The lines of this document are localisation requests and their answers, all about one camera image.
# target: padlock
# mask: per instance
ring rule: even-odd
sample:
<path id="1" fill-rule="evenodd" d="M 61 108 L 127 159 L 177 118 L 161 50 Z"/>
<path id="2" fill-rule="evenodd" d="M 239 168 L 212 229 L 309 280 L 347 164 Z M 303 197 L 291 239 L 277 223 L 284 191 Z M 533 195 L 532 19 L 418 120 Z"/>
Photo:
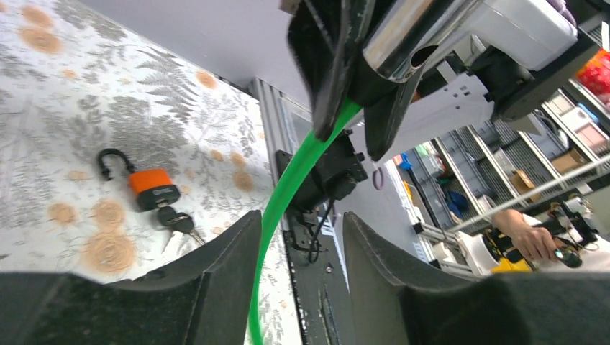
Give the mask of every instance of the padlock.
<path id="1" fill-rule="evenodd" d="M 97 162 L 101 169 L 101 174 L 106 180 L 111 180 L 110 169 L 104 164 L 104 156 L 116 155 L 125 162 L 125 167 L 129 172 L 129 186 L 134 193 L 137 205 L 142 211 L 150 211 L 161 206 L 175 203 L 180 198 L 180 191 L 172 183 L 169 174 L 163 169 L 150 169 L 135 171 L 134 165 L 129 161 L 125 153 L 118 149 L 103 149 L 97 155 Z"/>

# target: human arm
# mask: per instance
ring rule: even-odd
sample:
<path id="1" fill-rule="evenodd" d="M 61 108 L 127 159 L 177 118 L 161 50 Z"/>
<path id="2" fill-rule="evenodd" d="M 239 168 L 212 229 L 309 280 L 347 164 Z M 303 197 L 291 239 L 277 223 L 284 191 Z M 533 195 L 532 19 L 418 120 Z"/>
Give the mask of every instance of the human arm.
<path id="1" fill-rule="evenodd" d="M 491 221 L 495 228 L 512 239 L 513 245 L 526 260 L 557 261 L 554 254 L 557 245 L 550 232 L 529 225 L 520 212 L 500 211 L 493 215 Z"/>

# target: white shirt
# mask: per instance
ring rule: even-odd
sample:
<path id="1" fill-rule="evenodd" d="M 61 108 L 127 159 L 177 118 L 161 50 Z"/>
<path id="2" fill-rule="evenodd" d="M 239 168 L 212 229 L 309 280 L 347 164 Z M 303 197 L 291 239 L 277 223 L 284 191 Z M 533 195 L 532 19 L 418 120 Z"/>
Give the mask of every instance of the white shirt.
<path id="1" fill-rule="evenodd" d="M 530 217 L 526 214 L 523 215 L 524 220 L 529 225 L 540 224 L 541 221 L 536 218 Z M 581 236 L 574 229 L 570 230 L 570 235 L 576 241 L 582 240 Z M 570 239 L 566 234 L 561 236 L 565 239 Z M 561 262 L 535 262 L 534 264 L 540 271 L 544 272 L 610 272 L 610 242 L 597 236 L 597 241 L 586 246 L 585 249 L 580 250 L 581 259 L 583 264 L 579 268 L 569 268 Z"/>

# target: floral tablecloth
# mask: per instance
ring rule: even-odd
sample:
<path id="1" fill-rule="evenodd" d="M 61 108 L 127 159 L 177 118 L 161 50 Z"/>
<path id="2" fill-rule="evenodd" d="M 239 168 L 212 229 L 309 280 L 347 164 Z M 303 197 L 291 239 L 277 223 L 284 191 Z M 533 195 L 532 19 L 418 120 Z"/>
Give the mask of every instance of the floral tablecloth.
<path id="1" fill-rule="evenodd" d="M 137 211 L 122 162 L 165 169 L 213 240 L 273 190 L 258 103 L 72 0 L 0 0 L 0 270 L 136 278 L 190 252 Z M 300 342 L 283 242 L 261 282 L 266 343 Z"/>

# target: human hand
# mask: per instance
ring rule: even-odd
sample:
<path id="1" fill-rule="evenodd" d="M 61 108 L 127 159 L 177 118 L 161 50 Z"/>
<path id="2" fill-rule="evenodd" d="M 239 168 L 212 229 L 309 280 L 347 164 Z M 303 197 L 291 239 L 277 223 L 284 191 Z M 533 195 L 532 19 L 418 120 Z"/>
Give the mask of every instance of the human hand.
<path id="1" fill-rule="evenodd" d="M 557 261 L 557 245 L 547 229 L 519 224 L 517 228 L 511 229 L 511 234 L 514 247 L 526 260 Z"/>

